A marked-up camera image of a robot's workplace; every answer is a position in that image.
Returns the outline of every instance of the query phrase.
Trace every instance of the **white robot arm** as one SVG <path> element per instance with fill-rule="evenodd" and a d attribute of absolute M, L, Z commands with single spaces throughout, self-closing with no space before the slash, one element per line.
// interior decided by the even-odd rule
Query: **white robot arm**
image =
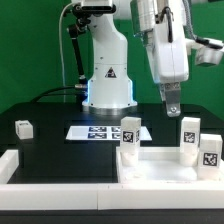
<path fill-rule="evenodd" d="M 184 0 L 72 2 L 79 29 L 88 26 L 94 46 L 94 74 L 88 82 L 88 98 L 83 102 L 84 110 L 113 115 L 137 105 L 132 98 L 132 81 L 127 76 L 127 40 L 113 23 L 114 18 L 119 18 L 132 19 L 134 36 L 140 37 L 146 48 L 153 80 L 159 86 L 162 100 L 166 102 L 167 114 L 170 117 L 178 116 L 180 83 L 188 79 L 189 73 L 189 48 L 195 47 L 193 43 L 199 40 L 197 61 L 203 64 L 208 57 L 203 58 L 202 55 L 210 55 L 211 60 L 214 46 L 217 47 L 209 39 L 203 39 L 203 43 L 199 38 L 185 39 L 183 26 L 189 23 L 189 18 L 185 12 Z M 219 45 L 215 51 L 221 52 L 222 47 Z"/>

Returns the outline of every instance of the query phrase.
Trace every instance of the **green wall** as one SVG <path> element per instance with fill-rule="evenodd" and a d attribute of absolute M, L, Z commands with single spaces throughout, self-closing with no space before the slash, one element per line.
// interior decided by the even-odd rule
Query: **green wall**
<path fill-rule="evenodd" d="M 28 102 L 41 92 L 62 86 L 58 44 L 58 21 L 67 0 L 7 0 L 0 7 L 0 112 L 18 102 Z M 194 5 L 195 33 L 224 39 L 224 2 Z M 65 31 L 74 18 L 63 22 L 66 83 L 76 83 L 77 69 L 69 37 Z M 116 21 L 129 41 L 128 73 L 135 84 L 140 103 L 160 102 L 149 72 L 148 59 L 141 42 L 133 38 L 130 21 Z M 80 37 L 85 71 L 92 73 L 91 36 Z M 194 66 L 189 57 L 190 79 L 182 84 L 182 103 L 206 107 L 224 119 L 224 59 L 217 67 Z"/>

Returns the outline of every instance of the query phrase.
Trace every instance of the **black table surface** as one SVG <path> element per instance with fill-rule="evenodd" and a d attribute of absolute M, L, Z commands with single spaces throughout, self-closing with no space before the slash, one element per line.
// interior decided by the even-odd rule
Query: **black table surface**
<path fill-rule="evenodd" d="M 161 104 L 139 104 L 137 111 L 102 116 L 73 103 L 20 103 L 0 115 L 0 154 L 19 150 L 19 167 L 9 184 L 117 183 L 119 141 L 65 140 L 71 125 L 120 126 L 125 116 L 140 117 L 152 141 L 142 146 L 179 146 L 183 117 L 201 118 L 201 133 L 224 136 L 224 121 L 201 106 L 181 105 L 181 116 L 169 118 Z M 34 138 L 20 140 L 15 121 L 29 120 Z M 0 211 L 3 223 L 223 223 L 224 210 Z"/>

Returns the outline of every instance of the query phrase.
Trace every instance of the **white block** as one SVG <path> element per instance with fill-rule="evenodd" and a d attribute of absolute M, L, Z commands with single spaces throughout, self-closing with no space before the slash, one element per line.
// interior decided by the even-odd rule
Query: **white block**
<path fill-rule="evenodd" d="M 181 123 L 180 164 L 197 166 L 200 118 L 185 117 Z"/>
<path fill-rule="evenodd" d="M 0 184 L 7 184 L 18 166 L 18 150 L 7 150 L 0 158 Z"/>
<path fill-rule="evenodd" d="M 198 179 L 219 180 L 221 155 L 221 135 L 201 134 Z"/>
<path fill-rule="evenodd" d="M 140 148 L 141 118 L 125 117 L 121 120 L 120 150 L 135 152 Z"/>
<path fill-rule="evenodd" d="M 97 184 L 0 185 L 0 210 L 96 210 Z"/>
<path fill-rule="evenodd" d="M 120 151 L 125 166 L 138 164 L 140 148 L 141 118 L 125 117 L 121 120 Z"/>
<path fill-rule="evenodd" d="M 15 122 L 16 134 L 20 139 L 33 138 L 33 126 L 29 121 L 16 121 Z"/>

